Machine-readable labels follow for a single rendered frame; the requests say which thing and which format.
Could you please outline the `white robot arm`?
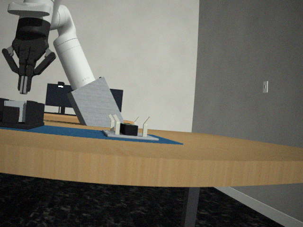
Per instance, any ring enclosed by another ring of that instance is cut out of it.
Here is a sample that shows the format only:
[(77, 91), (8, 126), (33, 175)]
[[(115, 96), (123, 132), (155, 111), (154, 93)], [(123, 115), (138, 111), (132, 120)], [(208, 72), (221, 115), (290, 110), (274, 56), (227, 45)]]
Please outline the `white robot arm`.
[(73, 90), (95, 80), (81, 45), (76, 36), (76, 28), (62, 0), (24, 0), (11, 2), (8, 13), (23, 17), (35, 17), (48, 21), (50, 31), (57, 29), (59, 37), (54, 48)]

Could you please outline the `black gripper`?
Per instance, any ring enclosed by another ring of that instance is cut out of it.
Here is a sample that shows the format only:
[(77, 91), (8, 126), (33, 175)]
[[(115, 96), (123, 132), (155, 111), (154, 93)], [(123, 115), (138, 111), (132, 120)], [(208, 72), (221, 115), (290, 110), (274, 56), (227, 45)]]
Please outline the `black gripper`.
[[(50, 25), (48, 21), (40, 18), (20, 18), (12, 45), (2, 49), (11, 70), (19, 75), (20, 94), (27, 95), (31, 90), (32, 77), (40, 75), (56, 59), (55, 53), (49, 49), (48, 44)], [(12, 57), (13, 51), (19, 58), (19, 68)], [(45, 52), (45, 59), (35, 68), (36, 62)]]

